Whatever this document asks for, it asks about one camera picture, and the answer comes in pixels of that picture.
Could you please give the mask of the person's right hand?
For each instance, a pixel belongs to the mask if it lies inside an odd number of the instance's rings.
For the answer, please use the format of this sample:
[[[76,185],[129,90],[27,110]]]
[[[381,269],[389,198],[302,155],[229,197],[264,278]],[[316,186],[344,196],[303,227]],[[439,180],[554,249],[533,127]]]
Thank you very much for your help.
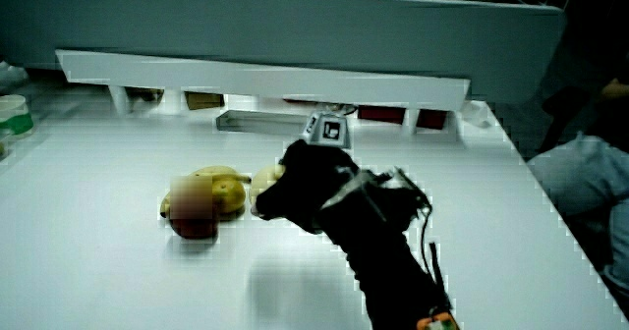
[[[318,213],[361,173],[346,152],[350,147],[346,117],[313,113],[278,164],[254,178],[265,184],[252,189],[254,216],[266,221],[284,218],[309,233],[321,233]]]

